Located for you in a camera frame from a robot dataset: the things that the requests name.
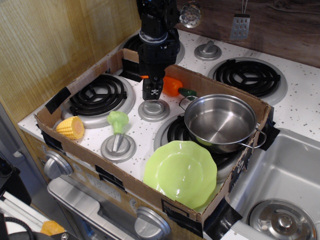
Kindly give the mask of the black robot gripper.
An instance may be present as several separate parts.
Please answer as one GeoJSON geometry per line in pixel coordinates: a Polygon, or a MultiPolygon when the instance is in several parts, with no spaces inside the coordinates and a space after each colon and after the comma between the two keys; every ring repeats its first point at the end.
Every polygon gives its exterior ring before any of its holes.
{"type": "Polygon", "coordinates": [[[171,37],[159,45],[142,43],[138,47],[139,75],[142,76],[144,100],[160,98],[164,86],[165,69],[175,64],[180,48],[180,41],[171,37]]]}

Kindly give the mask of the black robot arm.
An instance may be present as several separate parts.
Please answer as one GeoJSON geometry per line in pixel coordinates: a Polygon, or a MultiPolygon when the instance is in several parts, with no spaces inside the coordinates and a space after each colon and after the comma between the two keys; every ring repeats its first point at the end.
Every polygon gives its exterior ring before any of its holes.
{"type": "Polygon", "coordinates": [[[176,24],[180,13],[175,0],[138,0],[141,20],[138,47],[139,74],[144,100],[158,100],[163,90],[165,69],[174,65],[181,44],[176,24]]]}

